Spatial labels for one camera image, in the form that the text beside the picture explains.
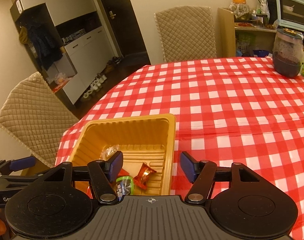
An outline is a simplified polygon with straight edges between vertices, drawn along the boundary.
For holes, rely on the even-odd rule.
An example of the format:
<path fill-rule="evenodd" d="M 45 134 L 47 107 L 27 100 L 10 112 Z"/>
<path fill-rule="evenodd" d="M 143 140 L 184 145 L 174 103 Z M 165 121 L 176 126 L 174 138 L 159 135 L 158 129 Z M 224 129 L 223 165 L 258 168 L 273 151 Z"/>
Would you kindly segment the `hanging dark coat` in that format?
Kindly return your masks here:
<path fill-rule="evenodd" d="M 31 43 L 37 58 L 45 70 L 63 57 L 60 45 L 44 24 L 26 24 L 20 26 L 19 40 L 22 44 Z"/>

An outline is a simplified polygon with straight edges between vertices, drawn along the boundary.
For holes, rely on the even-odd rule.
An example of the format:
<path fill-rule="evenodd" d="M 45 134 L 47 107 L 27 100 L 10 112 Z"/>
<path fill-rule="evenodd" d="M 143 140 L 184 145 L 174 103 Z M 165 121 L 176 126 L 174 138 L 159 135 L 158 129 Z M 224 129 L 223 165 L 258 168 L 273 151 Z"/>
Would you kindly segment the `large red snack packet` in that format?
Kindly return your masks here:
<path fill-rule="evenodd" d="M 126 170 L 124 170 L 123 168 L 121 169 L 121 171 L 119 172 L 117 178 L 119 177 L 124 177 L 124 176 L 129 176 L 129 172 L 127 172 Z M 87 187 L 87 190 L 86 190 L 86 194 L 92 199 L 93 196 L 92 196 L 92 192 L 91 192 L 91 189 L 90 187 L 88 186 Z"/>

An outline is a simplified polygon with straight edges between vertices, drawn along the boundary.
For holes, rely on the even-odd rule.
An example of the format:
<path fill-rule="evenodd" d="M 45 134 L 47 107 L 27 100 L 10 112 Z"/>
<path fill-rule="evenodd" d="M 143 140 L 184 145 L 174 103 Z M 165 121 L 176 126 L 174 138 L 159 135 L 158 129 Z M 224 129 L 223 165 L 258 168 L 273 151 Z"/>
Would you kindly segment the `white shoe cabinet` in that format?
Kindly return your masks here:
<path fill-rule="evenodd" d="M 11 16 L 20 26 L 44 24 L 60 45 L 63 57 L 45 70 L 31 43 L 23 44 L 37 71 L 66 105 L 74 105 L 96 84 L 115 56 L 95 0 L 16 0 Z"/>

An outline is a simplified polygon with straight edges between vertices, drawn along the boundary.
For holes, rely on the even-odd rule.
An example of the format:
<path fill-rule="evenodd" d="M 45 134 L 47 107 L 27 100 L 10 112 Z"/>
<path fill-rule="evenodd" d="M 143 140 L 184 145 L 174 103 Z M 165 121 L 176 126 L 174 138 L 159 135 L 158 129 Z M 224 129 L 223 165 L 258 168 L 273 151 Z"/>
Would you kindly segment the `light blue toaster oven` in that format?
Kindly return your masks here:
<path fill-rule="evenodd" d="M 304 32 L 304 0 L 276 0 L 279 26 Z"/>

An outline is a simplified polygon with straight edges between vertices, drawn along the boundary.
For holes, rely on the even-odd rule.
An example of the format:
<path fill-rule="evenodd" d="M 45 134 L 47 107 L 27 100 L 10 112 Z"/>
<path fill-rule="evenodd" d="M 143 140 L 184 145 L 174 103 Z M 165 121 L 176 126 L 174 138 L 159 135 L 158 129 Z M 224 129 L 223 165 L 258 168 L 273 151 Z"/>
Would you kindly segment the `red white checkered tablecloth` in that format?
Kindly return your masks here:
<path fill-rule="evenodd" d="M 69 128 L 56 163 L 71 155 L 91 120 L 171 113 L 176 117 L 172 194 L 191 185 L 179 154 L 233 162 L 287 193 L 298 206 L 294 239 L 304 239 L 304 78 L 275 72 L 269 58 L 234 57 L 144 66 L 122 79 Z"/>

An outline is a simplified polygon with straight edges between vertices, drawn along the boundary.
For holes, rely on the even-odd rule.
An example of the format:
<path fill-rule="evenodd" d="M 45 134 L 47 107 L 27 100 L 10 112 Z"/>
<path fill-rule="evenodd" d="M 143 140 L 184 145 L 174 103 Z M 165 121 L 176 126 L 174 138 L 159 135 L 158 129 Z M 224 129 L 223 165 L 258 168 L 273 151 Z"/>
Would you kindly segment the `quilted beige chair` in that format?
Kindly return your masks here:
<path fill-rule="evenodd" d="M 20 81 L 0 110 L 0 128 L 50 168 L 63 133 L 77 122 L 39 72 Z"/>
<path fill-rule="evenodd" d="M 217 56 L 211 7 L 173 7 L 155 12 L 154 17 L 164 62 Z"/>

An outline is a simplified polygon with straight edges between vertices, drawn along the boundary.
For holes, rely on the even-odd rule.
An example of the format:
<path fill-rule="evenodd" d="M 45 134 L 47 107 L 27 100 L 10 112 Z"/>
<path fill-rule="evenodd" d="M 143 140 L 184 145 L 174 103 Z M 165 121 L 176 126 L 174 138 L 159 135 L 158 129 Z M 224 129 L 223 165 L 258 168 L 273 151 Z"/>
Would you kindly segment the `yellow plastic tray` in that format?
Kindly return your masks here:
<path fill-rule="evenodd" d="M 138 175 L 142 164 L 156 171 L 149 178 L 147 189 L 135 187 L 135 194 L 168 195 L 175 128 L 176 118 L 172 114 L 93 120 L 81 130 L 68 161 L 74 166 L 85 166 L 107 148 L 116 146 L 123 152 L 123 170 L 131 177 Z"/>

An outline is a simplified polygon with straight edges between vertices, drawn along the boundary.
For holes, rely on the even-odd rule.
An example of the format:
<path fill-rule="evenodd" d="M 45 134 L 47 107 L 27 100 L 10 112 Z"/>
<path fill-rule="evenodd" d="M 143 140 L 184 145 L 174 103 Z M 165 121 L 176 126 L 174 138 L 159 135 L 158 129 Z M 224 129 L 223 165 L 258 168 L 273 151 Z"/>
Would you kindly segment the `left quilted beige chair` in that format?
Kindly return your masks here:
<path fill-rule="evenodd" d="M 63 133 L 77 122 L 39 72 L 20 81 L 0 110 L 0 128 L 50 168 Z"/>

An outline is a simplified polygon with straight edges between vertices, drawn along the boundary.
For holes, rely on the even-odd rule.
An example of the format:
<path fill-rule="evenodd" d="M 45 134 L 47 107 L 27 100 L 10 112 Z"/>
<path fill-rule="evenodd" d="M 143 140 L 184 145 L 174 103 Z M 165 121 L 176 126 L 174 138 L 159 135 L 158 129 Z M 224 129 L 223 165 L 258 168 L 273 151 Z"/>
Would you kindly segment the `dark wooden door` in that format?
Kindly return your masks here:
<path fill-rule="evenodd" d="M 145 64 L 149 64 L 147 49 L 131 1 L 100 1 L 121 54 L 123 56 L 138 56 Z"/>

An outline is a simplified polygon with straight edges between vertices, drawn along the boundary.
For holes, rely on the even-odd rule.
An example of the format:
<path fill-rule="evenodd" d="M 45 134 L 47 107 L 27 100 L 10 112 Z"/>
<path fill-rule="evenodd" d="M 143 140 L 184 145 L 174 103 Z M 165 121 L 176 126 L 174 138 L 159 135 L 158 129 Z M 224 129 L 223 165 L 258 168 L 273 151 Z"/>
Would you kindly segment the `orange lid snack jar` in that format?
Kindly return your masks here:
<path fill-rule="evenodd" d="M 235 21 L 247 21 L 249 20 L 249 6 L 246 0 L 232 0 L 229 6 L 229 10 L 234 14 Z"/>

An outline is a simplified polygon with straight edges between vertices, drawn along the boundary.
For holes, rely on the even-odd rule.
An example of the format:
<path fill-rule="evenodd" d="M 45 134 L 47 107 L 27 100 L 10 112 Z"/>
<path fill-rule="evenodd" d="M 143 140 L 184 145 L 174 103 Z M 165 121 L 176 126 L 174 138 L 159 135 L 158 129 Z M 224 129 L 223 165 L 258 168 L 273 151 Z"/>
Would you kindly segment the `far quilted beige chair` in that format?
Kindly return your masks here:
<path fill-rule="evenodd" d="M 217 56 L 211 7 L 173 7 L 155 12 L 154 17 L 164 62 Z"/>

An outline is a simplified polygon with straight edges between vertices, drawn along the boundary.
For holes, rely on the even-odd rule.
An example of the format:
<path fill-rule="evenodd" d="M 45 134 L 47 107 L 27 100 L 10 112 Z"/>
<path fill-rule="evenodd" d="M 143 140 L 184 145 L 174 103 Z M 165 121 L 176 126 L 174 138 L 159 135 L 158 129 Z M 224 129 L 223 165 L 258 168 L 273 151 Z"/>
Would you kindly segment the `green long snack packet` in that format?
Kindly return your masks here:
<path fill-rule="evenodd" d="M 116 179 L 116 193 L 121 200 L 124 196 L 132 195 L 134 192 L 134 181 L 131 176 L 122 176 Z"/>

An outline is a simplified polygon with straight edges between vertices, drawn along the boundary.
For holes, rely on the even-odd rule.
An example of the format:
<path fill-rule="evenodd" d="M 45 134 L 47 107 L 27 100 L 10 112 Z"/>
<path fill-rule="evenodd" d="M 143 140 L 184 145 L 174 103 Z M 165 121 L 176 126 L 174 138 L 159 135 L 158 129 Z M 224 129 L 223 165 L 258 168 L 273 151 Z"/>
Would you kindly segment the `dark glass jar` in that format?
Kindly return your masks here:
<path fill-rule="evenodd" d="M 302 66 L 302 33 L 288 28 L 278 28 L 273 45 L 274 69 L 281 75 L 294 78 Z"/>

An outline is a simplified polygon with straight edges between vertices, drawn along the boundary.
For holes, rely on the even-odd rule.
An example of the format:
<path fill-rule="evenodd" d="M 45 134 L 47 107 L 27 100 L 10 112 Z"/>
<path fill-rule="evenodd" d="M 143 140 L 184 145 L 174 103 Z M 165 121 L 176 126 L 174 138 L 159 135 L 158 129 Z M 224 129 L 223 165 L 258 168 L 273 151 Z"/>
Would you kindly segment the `wooden side shelf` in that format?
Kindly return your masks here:
<path fill-rule="evenodd" d="M 248 25 L 234 21 L 234 14 L 226 9 L 217 9 L 219 24 L 220 55 L 222 57 L 252 56 L 255 50 L 273 50 L 276 29 Z"/>

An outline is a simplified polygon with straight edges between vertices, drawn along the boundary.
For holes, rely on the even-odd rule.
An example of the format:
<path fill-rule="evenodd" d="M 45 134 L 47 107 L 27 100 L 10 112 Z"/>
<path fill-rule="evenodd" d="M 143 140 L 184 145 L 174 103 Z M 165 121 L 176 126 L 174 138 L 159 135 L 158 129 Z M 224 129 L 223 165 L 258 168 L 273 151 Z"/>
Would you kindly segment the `red gold candy packet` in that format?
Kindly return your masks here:
<path fill-rule="evenodd" d="M 133 178 L 134 184 L 142 190 L 147 189 L 147 182 L 150 177 L 157 173 L 153 168 L 149 167 L 146 163 L 142 163 L 138 175 Z"/>

